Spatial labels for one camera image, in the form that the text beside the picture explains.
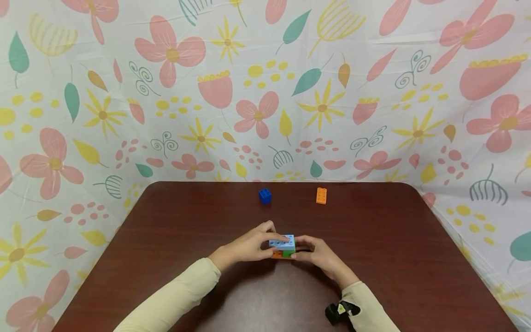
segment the person's right hand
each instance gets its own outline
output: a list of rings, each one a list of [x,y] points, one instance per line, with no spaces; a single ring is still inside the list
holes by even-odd
[[[319,267],[326,276],[339,285],[341,290],[359,281],[354,272],[330,249],[324,240],[302,235],[295,238],[295,245],[297,252],[292,254],[293,259],[310,262]]]

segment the dark wooden table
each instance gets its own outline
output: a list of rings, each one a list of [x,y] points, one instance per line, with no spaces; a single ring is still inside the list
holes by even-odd
[[[316,188],[328,189],[325,206]],[[262,206],[267,187],[272,204]],[[185,183],[149,186],[54,332],[112,331],[196,259],[271,219],[327,241],[402,332],[516,331],[417,192],[398,183]],[[339,290],[313,267],[241,263],[171,331],[347,331],[324,308]]]

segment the long sleeve shirt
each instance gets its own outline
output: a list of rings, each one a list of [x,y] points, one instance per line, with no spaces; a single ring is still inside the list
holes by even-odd
[[[167,332],[182,315],[199,305],[220,276],[221,272],[210,259],[196,261],[142,302],[114,332]],[[358,315],[350,317],[357,332],[400,332],[364,283],[345,288],[342,300],[361,308]]]

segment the lego brick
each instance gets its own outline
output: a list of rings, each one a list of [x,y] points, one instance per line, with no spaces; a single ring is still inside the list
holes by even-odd
[[[327,189],[326,188],[317,188],[317,198],[315,199],[317,204],[326,204],[327,203]]]
[[[291,234],[284,235],[289,239],[287,242],[282,241],[276,241],[276,240],[270,240],[269,241],[269,247],[275,246],[277,247],[277,250],[284,251],[284,250],[295,250],[295,237]]]
[[[267,188],[260,190],[258,192],[258,197],[264,205],[271,203],[271,193],[269,192],[269,190],[267,190]]]

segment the yellow leaf print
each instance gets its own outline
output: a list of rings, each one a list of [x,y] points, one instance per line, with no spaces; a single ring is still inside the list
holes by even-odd
[[[83,237],[93,246],[102,246],[107,242],[105,234],[101,231],[81,232],[81,235],[83,235]]]

